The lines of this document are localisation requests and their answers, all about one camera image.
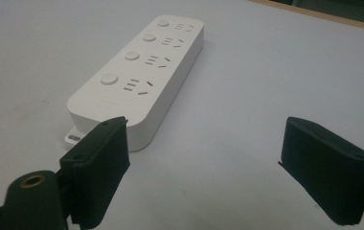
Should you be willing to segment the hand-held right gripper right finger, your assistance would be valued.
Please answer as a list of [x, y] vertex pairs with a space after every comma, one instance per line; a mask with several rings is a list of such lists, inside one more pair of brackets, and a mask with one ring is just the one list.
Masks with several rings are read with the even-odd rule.
[[364, 150], [312, 121], [289, 117], [280, 165], [339, 225], [364, 215]]

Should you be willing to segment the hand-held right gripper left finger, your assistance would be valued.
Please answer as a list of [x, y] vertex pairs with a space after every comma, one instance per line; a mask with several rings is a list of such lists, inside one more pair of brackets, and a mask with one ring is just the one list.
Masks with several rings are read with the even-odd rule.
[[130, 166], [127, 119], [98, 124], [59, 160], [64, 214], [82, 229], [99, 226]]

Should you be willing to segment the white power strip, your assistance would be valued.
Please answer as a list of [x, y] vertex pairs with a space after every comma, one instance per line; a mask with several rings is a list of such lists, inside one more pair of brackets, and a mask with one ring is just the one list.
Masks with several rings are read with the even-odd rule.
[[99, 123], [124, 116], [130, 151], [152, 141], [204, 42], [204, 23], [177, 15], [153, 19], [67, 102], [73, 147]]

